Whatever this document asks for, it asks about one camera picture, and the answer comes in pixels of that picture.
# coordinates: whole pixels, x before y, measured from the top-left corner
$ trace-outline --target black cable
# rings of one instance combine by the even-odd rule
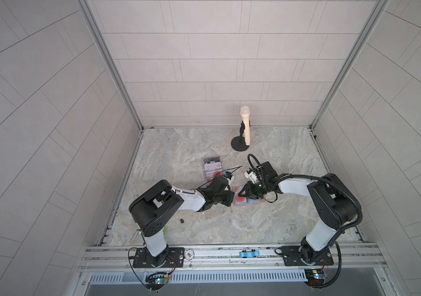
[[[133,265],[131,264],[131,261],[130,261],[130,250],[131,249],[137,249],[138,250],[138,248],[135,248],[135,247],[131,247],[131,248],[129,248],[128,249],[128,263],[130,264],[130,267],[131,267],[131,271],[133,271],[133,273],[135,274],[135,276],[136,276],[136,278],[138,279],[138,281],[140,281],[140,283],[143,285],[143,287],[145,287],[147,290],[148,290],[148,287],[145,285],[145,284],[143,284],[143,282],[141,281],[141,279],[136,275],[136,272],[134,271],[134,269],[133,269]]]
[[[341,255],[341,252],[340,252],[340,247],[339,247],[339,243],[338,242],[335,242],[335,246],[337,247],[337,256],[339,257],[339,265],[337,266],[337,272],[335,273],[335,275],[330,279],[330,281],[328,281],[328,282],[326,282],[326,283],[323,283],[322,285],[319,285],[319,286],[310,286],[309,285],[309,287],[312,287],[312,288],[325,288],[325,287],[329,287],[330,285],[332,285],[336,280],[337,280],[337,278],[339,277],[339,275],[340,275],[340,271],[342,270],[342,255]]]

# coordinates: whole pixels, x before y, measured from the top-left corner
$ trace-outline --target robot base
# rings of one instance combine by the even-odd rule
[[[167,256],[172,257],[176,261],[176,266],[171,265],[169,260],[165,260],[161,266],[153,265],[153,258],[146,251],[146,248],[139,248],[135,253],[136,258],[133,260],[133,268],[171,268],[171,267],[183,267],[184,261],[179,259],[181,256],[184,257],[184,248],[169,248]]]
[[[307,266],[301,259],[301,253],[298,246],[282,246],[280,247],[281,254],[283,255],[284,266]],[[321,251],[321,254],[314,259],[316,265],[322,265],[324,260],[326,265],[333,265],[332,254],[329,247]]]

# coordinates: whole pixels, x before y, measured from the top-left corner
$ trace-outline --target wire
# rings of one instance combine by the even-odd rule
[[[133,265],[131,264],[131,261],[130,261],[130,250],[131,249],[137,249],[138,250],[138,248],[136,248],[136,247],[131,247],[131,248],[129,248],[128,249],[128,263],[130,264],[130,267],[131,267],[131,271],[133,271],[133,273],[135,274],[135,276],[136,276],[136,278],[138,279],[138,281],[140,281],[140,283],[143,285],[143,287],[145,287],[147,290],[148,290],[148,287],[145,285],[145,284],[143,284],[143,282],[141,281],[141,279],[136,275],[136,272],[135,272],[135,270],[133,269]]]

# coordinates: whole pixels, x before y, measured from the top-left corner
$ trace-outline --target blue clip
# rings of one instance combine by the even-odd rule
[[[260,252],[255,251],[255,250],[251,250],[250,252],[248,251],[240,252],[240,257],[242,258],[251,258],[251,257],[258,257],[258,256],[260,256]]]

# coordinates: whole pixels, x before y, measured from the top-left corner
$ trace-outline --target white arm segment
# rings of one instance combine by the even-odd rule
[[[308,185],[314,182],[313,180],[304,178],[291,178],[281,181],[278,186],[282,193],[294,193],[311,197],[308,190]],[[321,218],[316,222],[314,228],[306,236],[306,241],[314,249],[319,252],[327,246],[327,243],[332,239],[337,230],[327,226]]]

